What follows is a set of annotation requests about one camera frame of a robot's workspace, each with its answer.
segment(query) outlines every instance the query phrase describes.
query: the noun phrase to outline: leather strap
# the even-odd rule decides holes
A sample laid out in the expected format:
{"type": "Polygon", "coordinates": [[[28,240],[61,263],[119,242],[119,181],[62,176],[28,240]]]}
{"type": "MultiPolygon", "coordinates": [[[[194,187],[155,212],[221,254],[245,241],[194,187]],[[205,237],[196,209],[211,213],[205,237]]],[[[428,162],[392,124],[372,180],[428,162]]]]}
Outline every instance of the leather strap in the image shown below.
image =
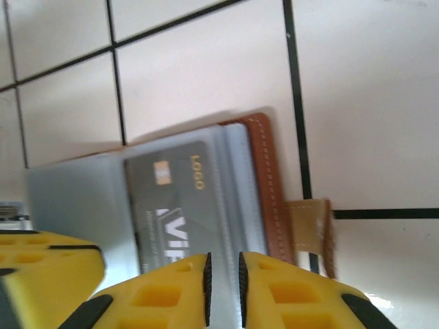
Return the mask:
{"type": "Polygon", "coordinates": [[[329,278],[336,278],[334,263],[333,213],[327,199],[307,199],[286,203],[294,252],[311,252],[323,257],[329,278]]]}

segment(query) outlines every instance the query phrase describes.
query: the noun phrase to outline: tile floor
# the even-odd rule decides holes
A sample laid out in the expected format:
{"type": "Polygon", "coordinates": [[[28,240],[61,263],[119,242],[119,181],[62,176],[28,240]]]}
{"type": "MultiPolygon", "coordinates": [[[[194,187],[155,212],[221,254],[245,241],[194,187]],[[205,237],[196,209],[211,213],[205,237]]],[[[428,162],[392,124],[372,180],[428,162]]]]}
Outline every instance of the tile floor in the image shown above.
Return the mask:
{"type": "Polygon", "coordinates": [[[3,0],[0,199],[25,199],[25,167],[265,108],[286,197],[343,218],[341,280],[435,328],[439,3],[296,0],[295,34],[291,5],[3,0]]]}

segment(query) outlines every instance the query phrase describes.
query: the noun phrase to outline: card chip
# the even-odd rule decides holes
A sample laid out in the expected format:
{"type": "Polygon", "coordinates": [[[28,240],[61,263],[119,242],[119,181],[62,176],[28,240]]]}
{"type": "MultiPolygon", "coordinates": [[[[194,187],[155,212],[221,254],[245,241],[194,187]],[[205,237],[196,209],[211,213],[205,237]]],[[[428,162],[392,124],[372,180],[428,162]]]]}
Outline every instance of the card chip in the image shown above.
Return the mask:
{"type": "Polygon", "coordinates": [[[171,170],[169,169],[169,162],[158,161],[154,163],[154,174],[156,175],[157,185],[171,184],[171,170]]]}

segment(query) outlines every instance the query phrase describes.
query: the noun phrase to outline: white surface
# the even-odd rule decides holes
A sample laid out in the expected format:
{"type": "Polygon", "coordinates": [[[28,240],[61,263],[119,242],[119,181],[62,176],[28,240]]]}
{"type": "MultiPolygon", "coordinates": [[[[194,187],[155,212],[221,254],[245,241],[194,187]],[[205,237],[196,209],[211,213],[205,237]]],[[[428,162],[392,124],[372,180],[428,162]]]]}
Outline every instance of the white surface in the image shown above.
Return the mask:
{"type": "Polygon", "coordinates": [[[19,79],[110,43],[104,0],[8,3],[19,79]]]}
{"type": "Polygon", "coordinates": [[[437,328],[439,219],[337,221],[340,281],[398,329],[437,328]]]}
{"type": "Polygon", "coordinates": [[[115,36],[121,40],[209,7],[218,0],[111,0],[115,36]]]}
{"type": "Polygon", "coordinates": [[[313,196],[437,207],[439,2],[294,3],[313,196]]]}
{"type": "Polygon", "coordinates": [[[14,82],[3,6],[0,5],[0,88],[14,82]]]}
{"type": "Polygon", "coordinates": [[[20,87],[30,167],[121,145],[111,55],[20,87]]]}
{"type": "Polygon", "coordinates": [[[13,90],[0,93],[0,202],[22,202],[23,150],[13,90]]]}
{"type": "Polygon", "coordinates": [[[269,106],[286,197],[302,197],[281,1],[234,5],[118,57],[129,142],[208,114],[269,106]]]}

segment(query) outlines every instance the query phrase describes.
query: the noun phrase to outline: white tile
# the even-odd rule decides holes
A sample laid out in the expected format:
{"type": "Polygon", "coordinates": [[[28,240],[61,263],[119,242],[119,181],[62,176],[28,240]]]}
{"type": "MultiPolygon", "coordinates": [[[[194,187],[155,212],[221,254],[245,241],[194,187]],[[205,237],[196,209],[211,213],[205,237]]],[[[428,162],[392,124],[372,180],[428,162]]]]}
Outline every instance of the white tile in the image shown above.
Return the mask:
{"type": "Polygon", "coordinates": [[[20,87],[29,167],[121,145],[110,54],[20,87]]]}
{"type": "Polygon", "coordinates": [[[439,2],[294,2],[314,197],[437,207],[439,2]]]}
{"type": "Polygon", "coordinates": [[[110,43],[104,0],[9,1],[19,79],[110,43]]]}
{"type": "Polygon", "coordinates": [[[243,2],[118,56],[128,141],[226,110],[270,106],[286,197],[302,197],[282,1],[243,2]]]}
{"type": "Polygon", "coordinates": [[[138,34],[219,2],[221,1],[111,0],[116,39],[138,34]]]}
{"type": "Polygon", "coordinates": [[[437,328],[439,219],[337,221],[340,281],[398,329],[437,328]]]}
{"type": "Polygon", "coordinates": [[[3,6],[0,5],[0,88],[14,82],[3,6]]]}
{"type": "Polygon", "coordinates": [[[15,90],[0,93],[0,202],[22,202],[23,148],[15,90]]]}

